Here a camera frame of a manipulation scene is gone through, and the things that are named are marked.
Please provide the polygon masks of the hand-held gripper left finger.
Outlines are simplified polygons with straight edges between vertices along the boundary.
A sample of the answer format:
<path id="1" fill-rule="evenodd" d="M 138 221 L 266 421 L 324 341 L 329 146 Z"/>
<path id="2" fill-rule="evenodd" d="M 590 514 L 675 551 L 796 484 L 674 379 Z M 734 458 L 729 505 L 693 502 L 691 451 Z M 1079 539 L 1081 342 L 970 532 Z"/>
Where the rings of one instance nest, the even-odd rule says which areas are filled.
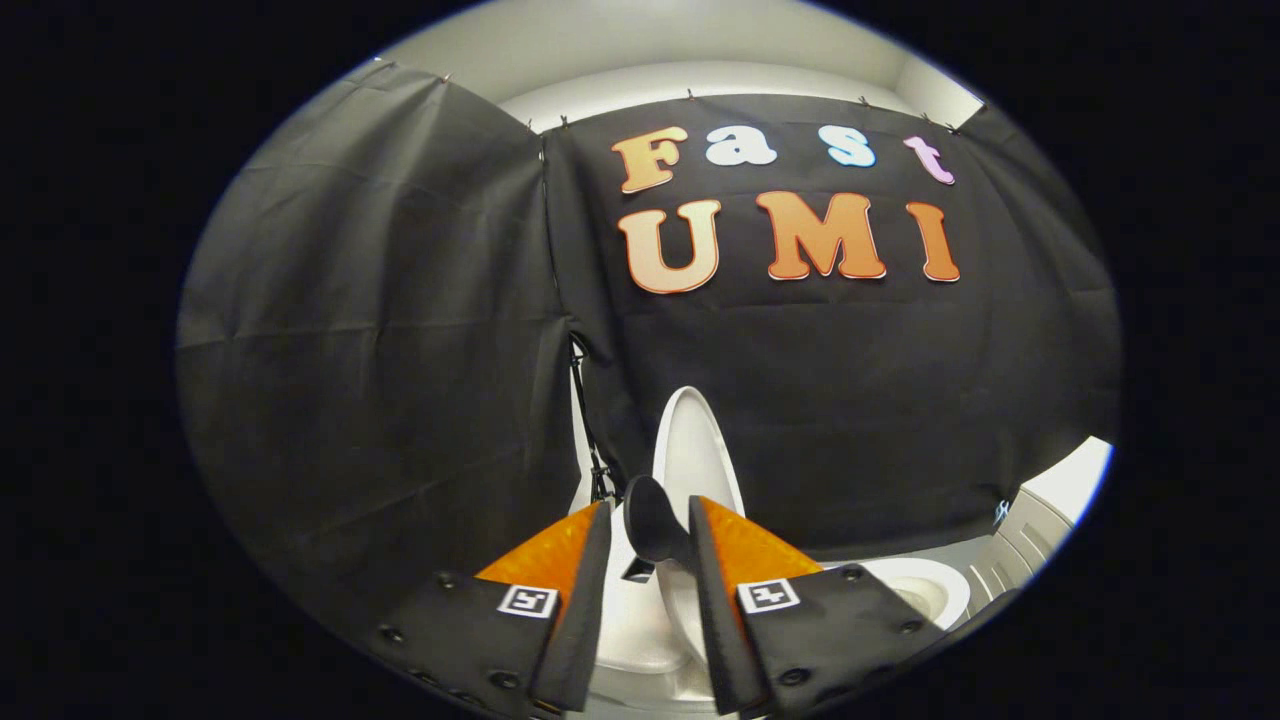
<path id="1" fill-rule="evenodd" d="M 474 574 L 439 570 L 366 628 L 371 656 L 485 719 L 584 710 L 596 664 L 612 506 L 588 505 Z"/>

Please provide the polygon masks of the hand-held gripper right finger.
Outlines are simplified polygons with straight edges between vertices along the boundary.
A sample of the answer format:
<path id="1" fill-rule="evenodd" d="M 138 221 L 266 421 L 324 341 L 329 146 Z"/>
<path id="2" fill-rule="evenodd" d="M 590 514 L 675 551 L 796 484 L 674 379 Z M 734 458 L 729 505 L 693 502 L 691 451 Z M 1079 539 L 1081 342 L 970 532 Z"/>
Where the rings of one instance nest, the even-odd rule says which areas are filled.
<path id="1" fill-rule="evenodd" d="M 805 719 L 908 673 L 946 632 L 859 564 L 823 569 L 716 501 L 687 502 L 717 711 Z"/>

